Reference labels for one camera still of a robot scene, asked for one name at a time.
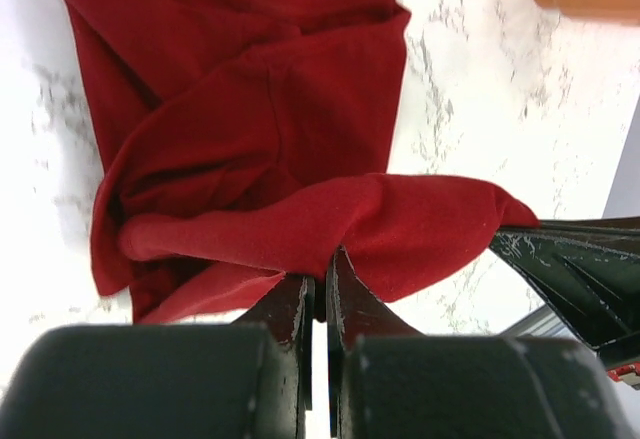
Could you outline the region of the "dark red t shirt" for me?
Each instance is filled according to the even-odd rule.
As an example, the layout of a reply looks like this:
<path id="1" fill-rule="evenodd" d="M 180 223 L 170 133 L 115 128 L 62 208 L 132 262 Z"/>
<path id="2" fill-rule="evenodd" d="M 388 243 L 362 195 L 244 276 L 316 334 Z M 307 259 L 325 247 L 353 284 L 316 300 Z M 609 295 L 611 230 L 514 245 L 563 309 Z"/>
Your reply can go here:
<path id="1" fill-rule="evenodd" d="M 104 178 L 98 292 L 140 324 L 248 308 L 344 246 L 393 302 L 535 214 L 499 186 L 391 175 L 396 0 L 64 0 Z"/>

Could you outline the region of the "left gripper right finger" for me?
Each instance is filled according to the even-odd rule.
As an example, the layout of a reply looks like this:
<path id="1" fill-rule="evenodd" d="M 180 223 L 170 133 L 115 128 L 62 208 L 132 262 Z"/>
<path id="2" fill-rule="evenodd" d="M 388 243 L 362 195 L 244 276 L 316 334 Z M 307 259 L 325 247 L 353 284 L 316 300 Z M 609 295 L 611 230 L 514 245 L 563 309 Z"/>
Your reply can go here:
<path id="1" fill-rule="evenodd" d="M 596 357 L 564 338 L 429 336 L 358 278 L 326 275 L 335 438 L 630 438 Z"/>

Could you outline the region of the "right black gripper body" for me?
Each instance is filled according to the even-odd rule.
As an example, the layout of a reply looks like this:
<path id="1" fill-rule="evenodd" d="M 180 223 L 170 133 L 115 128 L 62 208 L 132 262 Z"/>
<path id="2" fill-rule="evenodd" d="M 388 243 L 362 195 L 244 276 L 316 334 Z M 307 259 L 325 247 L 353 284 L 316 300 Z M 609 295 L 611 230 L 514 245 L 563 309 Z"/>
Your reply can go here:
<path id="1" fill-rule="evenodd" d="M 617 383 L 639 388 L 639 346 L 611 345 L 602 350 L 602 363 L 608 376 Z"/>

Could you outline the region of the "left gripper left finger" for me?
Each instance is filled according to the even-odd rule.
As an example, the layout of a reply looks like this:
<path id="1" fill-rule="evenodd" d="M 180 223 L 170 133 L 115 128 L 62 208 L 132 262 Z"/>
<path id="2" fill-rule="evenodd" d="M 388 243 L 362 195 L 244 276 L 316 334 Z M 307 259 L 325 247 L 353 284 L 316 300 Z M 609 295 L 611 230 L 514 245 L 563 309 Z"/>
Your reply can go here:
<path id="1" fill-rule="evenodd" d="M 301 438 L 315 285 L 289 275 L 229 324 L 44 334 L 1 405 L 5 439 Z"/>

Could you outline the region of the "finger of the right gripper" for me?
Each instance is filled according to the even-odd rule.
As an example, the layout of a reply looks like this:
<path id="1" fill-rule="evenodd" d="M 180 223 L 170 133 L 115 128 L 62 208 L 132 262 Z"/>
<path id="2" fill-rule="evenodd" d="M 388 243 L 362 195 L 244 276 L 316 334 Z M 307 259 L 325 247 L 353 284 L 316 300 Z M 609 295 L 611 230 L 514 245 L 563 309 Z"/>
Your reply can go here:
<path id="1" fill-rule="evenodd" d="M 639 331 L 639 219 L 502 227 L 489 249 L 597 350 Z"/>

